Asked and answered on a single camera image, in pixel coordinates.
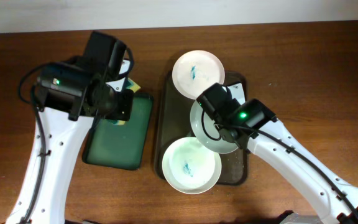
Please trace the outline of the green and yellow sponge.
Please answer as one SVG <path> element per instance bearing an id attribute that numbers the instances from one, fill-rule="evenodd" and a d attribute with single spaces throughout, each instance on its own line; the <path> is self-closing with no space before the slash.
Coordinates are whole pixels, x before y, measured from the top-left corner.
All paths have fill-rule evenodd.
<path id="1" fill-rule="evenodd" d="M 120 95 L 124 90 L 132 90 L 134 93 L 141 89 L 141 87 L 130 78 L 121 78 L 116 81 L 107 82 L 117 95 Z"/>

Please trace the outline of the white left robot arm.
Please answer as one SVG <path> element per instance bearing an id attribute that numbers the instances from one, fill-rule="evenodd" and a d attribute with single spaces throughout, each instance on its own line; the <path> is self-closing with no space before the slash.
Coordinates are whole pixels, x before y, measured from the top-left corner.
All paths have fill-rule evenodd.
<path id="1" fill-rule="evenodd" d="M 30 89 L 35 134 L 17 202 L 7 223 L 65 223 L 65 204 L 77 156 L 100 118 L 121 119 L 119 103 L 132 90 L 114 91 L 112 82 L 74 85 L 61 79 Z"/>

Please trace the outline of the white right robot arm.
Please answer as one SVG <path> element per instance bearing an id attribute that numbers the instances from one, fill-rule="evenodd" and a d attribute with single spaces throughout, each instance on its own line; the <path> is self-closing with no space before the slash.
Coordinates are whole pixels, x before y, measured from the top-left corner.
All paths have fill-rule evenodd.
<path id="1" fill-rule="evenodd" d="M 225 140 L 264 160 L 302 194 L 321 223 L 358 223 L 358 188 L 312 155 L 259 100 L 213 103 L 208 114 Z"/>

